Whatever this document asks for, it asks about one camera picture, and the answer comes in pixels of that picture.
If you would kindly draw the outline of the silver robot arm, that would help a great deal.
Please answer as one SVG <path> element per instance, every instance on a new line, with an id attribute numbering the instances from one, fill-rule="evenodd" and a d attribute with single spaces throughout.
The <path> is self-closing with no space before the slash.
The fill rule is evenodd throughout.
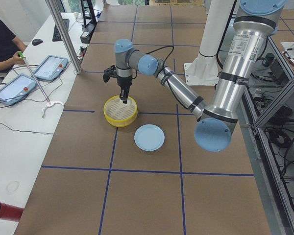
<path id="1" fill-rule="evenodd" d="M 120 99 L 127 102 L 133 70 L 153 75 L 197 118 L 197 144 L 211 152 L 226 149 L 238 121 L 236 109 L 258 54 L 264 40 L 277 28 L 284 5 L 283 0 L 240 1 L 233 23 L 236 33 L 210 104 L 169 69 L 164 61 L 135 49 L 128 39 L 117 40 L 112 76 L 121 88 Z"/>

